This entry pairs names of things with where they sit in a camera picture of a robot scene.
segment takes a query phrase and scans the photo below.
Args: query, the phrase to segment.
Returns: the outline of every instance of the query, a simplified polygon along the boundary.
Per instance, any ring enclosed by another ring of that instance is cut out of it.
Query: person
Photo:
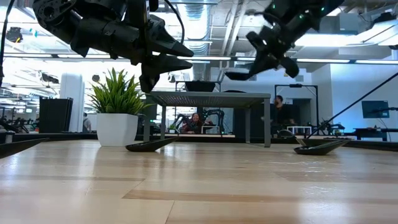
[[[91,131],[91,121],[87,117],[87,113],[84,113],[84,120],[83,120],[83,132],[88,133]]]
[[[182,133],[184,134],[201,134],[201,127],[206,124],[212,124],[210,120],[202,122],[198,113],[193,113],[190,119],[191,125],[185,124],[182,127]]]
[[[280,95],[277,95],[274,99],[274,105],[276,107],[277,113],[276,123],[279,125],[294,124],[292,112],[287,106],[284,106],[283,102],[284,98]]]

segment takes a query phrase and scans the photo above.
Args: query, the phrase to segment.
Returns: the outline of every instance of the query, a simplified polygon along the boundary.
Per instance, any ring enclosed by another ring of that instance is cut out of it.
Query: potted plant
[[[171,125],[169,126],[169,133],[171,133],[171,134],[174,134],[174,133],[175,133],[175,125],[174,125],[174,124],[171,124]]]
[[[124,70],[114,68],[106,77],[106,83],[93,85],[94,95],[90,95],[97,111],[97,136],[101,146],[124,147],[134,143],[137,134],[139,112],[146,105],[141,100],[134,76],[125,80]]]

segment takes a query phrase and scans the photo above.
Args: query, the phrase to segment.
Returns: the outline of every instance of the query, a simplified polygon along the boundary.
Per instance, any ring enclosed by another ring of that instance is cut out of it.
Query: gray table
[[[153,91],[146,94],[151,101],[162,106],[160,138],[165,139],[166,106],[244,108],[246,118],[246,142],[250,143],[250,109],[252,105],[264,103],[264,147],[271,146],[270,97],[268,93],[218,93],[218,92],[174,92]],[[144,142],[149,141],[149,119],[145,119]]]

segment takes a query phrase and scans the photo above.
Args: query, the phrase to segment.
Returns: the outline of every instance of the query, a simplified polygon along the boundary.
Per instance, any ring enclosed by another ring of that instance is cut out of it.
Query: man
[[[84,113],[83,132],[84,133],[91,132],[91,121],[90,119],[87,118],[87,113]]]
[[[292,113],[288,107],[283,104],[284,98],[277,95],[274,100],[274,105],[276,107],[277,121],[279,125],[294,124],[294,119]]]

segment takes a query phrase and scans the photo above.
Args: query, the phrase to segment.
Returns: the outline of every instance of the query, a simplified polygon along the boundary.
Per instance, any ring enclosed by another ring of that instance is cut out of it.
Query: green plant
[[[109,77],[106,77],[106,84],[98,83],[93,85],[94,95],[90,95],[97,113],[122,113],[137,115],[147,106],[141,100],[139,90],[136,90],[138,82],[134,82],[134,76],[125,80],[127,75],[124,70],[119,74],[112,68]]]

